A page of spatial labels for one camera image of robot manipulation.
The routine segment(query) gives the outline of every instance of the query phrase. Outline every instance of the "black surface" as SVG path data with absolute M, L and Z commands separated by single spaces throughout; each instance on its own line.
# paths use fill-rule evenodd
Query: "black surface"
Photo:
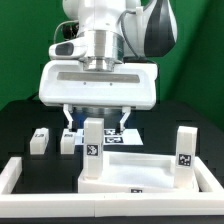
M 73 117 L 80 128 L 86 117 L 104 117 L 105 128 L 115 128 L 121 114 L 116 111 L 96 115 L 86 111 Z M 224 134 L 187 105 L 175 102 L 157 104 L 152 111 L 132 112 L 126 127 L 137 128 L 144 146 L 105 146 L 105 150 L 175 154 L 176 133 L 180 125 L 198 127 L 197 155 L 220 183 L 224 184 Z M 0 112 L 0 171 L 10 157 L 22 156 L 23 172 L 13 191 L 17 193 L 77 192 L 82 170 L 82 147 L 72 156 L 60 155 L 60 140 L 66 119 L 62 108 L 46 107 L 39 101 L 14 101 Z M 37 128 L 50 130 L 44 156 L 31 156 L 29 142 Z M 0 219 L 0 223 L 224 223 L 222 216 L 188 217 L 112 217 L 70 219 Z

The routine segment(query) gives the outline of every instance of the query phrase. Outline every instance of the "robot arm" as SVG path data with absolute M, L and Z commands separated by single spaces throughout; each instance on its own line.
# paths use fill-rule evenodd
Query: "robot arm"
M 138 0 L 120 0 L 119 7 L 114 0 L 63 0 L 63 8 L 78 23 L 77 35 L 50 47 L 52 61 L 40 83 L 42 102 L 69 108 L 151 109 L 158 67 L 139 59 L 164 56 L 175 45 L 177 26 L 169 0 L 151 0 L 145 7 Z M 135 63 L 124 63 L 125 58 Z M 120 121 L 121 132 L 128 113 Z

